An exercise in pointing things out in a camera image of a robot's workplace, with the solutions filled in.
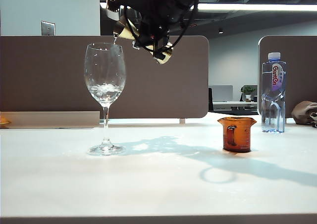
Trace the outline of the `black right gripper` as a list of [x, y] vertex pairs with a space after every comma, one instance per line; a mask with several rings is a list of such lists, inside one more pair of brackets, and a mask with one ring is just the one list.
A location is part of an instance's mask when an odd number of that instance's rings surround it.
[[138, 11], [141, 18], [138, 27], [138, 39], [132, 41], [134, 49], [151, 51], [147, 46], [154, 46], [155, 59], [170, 58], [169, 30], [173, 25], [173, 10], [147, 9]]

